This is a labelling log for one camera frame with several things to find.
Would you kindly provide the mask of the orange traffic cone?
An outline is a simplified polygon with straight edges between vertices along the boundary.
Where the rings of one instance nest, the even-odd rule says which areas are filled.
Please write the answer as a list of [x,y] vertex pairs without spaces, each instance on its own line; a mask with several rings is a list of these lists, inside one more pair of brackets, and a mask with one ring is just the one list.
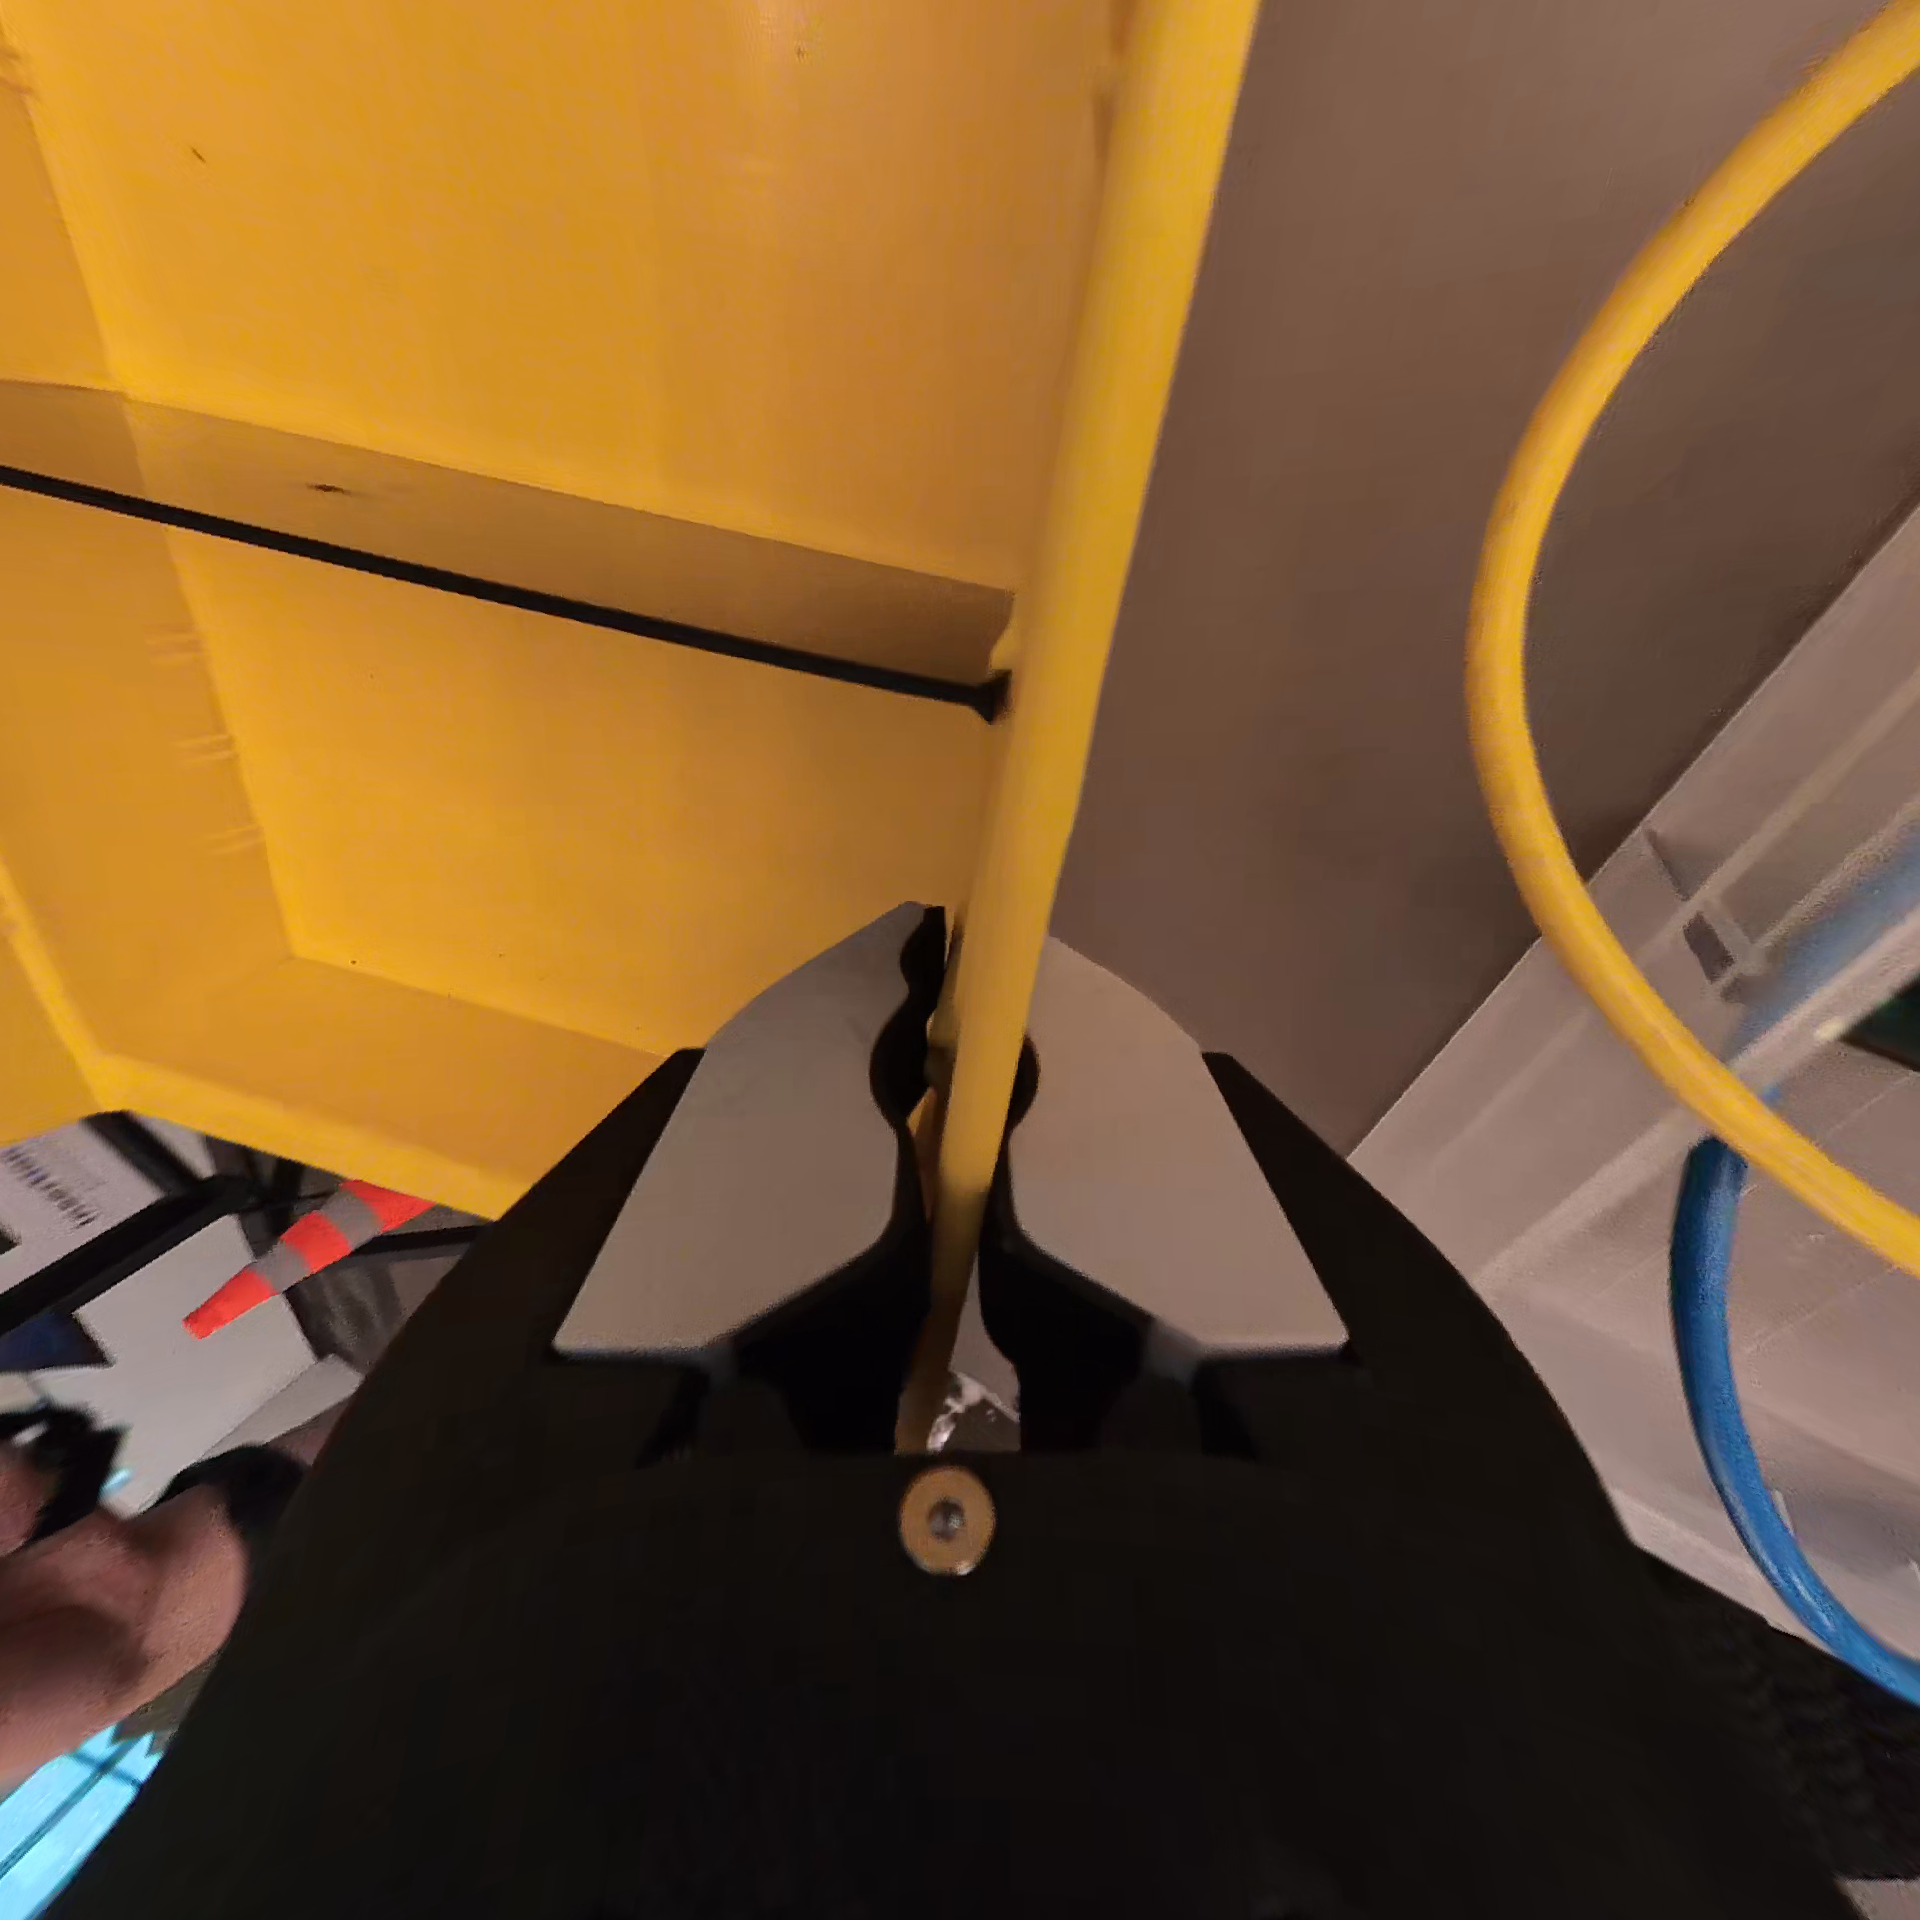
[[192,1340],[212,1340],[271,1306],[300,1282],[349,1262],[356,1250],[388,1232],[412,1227],[422,1213],[432,1213],[432,1201],[377,1188],[373,1181],[345,1178],[340,1188],[287,1227],[287,1232],[259,1255],[244,1269],[225,1279],[212,1298],[182,1317],[182,1330]]

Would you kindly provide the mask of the black zip tie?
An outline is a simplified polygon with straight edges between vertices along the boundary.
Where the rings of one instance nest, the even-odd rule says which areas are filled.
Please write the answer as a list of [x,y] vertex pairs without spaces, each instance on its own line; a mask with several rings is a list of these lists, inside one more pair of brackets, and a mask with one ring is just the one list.
[[271,526],[197,513],[192,505],[160,503],[149,497],[136,497],[114,486],[97,486],[87,482],[47,474],[35,469],[3,465],[3,492],[23,497],[53,500],[60,505],[75,505],[85,513],[104,513],[115,520],[132,520],[142,526],[153,526],[160,533],[180,533],[205,542],[223,542],[244,550],[283,558],[293,564],[314,564],[352,575],[365,575],[373,582],[409,585],[435,595],[450,595],[478,607],[530,613],[539,619],[559,619],[567,625],[629,635],[653,645],[669,645],[687,654],[751,663],[775,673],[789,673],[799,679],[817,679],[826,685],[870,688],[891,699],[911,699],[920,703],[964,708],[985,724],[995,724],[1008,708],[1012,677],[1007,670],[990,673],[980,681],[942,679],[920,670],[903,670],[885,663],[861,663],[843,661],[830,654],[800,651],[791,645],[775,645],[749,635],[729,635],[721,630],[692,625],[682,619],[633,613],[616,607],[599,607],[592,602],[578,602],[570,595],[552,595],[539,588],[521,588],[505,582],[478,580],[458,570],[443,570],[432,564],[406,564],[396,558],[379,558],[365,546],[349,546],[335,542],[316,542],[293,533],[278,533]]

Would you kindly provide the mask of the yellow plastic bin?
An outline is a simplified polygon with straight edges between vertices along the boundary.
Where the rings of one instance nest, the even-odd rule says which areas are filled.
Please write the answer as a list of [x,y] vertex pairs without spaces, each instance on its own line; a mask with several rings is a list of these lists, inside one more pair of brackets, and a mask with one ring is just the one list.
[[1260,4],[3,4],[3,465],[980,681],[713,661],[3,492],[3,1148],[500,1213],[957,912],[938,1300]]

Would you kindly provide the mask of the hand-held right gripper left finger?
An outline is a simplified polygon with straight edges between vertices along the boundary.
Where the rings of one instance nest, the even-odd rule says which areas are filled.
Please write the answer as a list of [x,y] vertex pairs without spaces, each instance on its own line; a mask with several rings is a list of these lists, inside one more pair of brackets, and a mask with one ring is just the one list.
[[906,902],[713,1035],[552,1357],[767,1388],[804,1448],[897,1448],[929,1314],[911,1120],[947,953],[947,912]]

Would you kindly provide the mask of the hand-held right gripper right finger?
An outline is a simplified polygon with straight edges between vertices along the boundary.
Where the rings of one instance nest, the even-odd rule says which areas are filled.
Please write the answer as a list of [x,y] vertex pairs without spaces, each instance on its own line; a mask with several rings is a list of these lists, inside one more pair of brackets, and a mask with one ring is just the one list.
[[1097,1446],[1134,1388],[1348,1347],[1200,1043],[1063,940],[1040,953],[977,1298],[1024,1448]]

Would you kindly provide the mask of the person's left hand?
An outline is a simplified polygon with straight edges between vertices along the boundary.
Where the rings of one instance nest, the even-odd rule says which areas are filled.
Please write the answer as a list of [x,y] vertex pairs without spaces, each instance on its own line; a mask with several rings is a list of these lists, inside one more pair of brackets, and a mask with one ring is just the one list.
[[225,1507],[188,1489],[90,1513],[29,1542],[53,1482],[3,1446],[3,1793],[132,1717],[225,1645],[249,1555]]

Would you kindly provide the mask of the clear plastic bin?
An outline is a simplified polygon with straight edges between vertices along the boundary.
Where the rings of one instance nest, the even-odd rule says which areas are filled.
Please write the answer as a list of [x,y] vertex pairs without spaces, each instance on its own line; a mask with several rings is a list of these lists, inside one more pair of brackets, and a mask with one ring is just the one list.
[[[1774,1114],[1906,1213],[1917,1069],[1848,1039],[1917,985],[1917,515],[1594,881],[1646,980]],[[1699,1466],[1665,1250],[1694,1114],[1546,945],[1354,1165],[1483,1293],[1637,1542],[1774,1624]],[[1917,1279],[1751,1176],[1731,1268],[1740,1412],[1841,1603],[1917,1652]]]

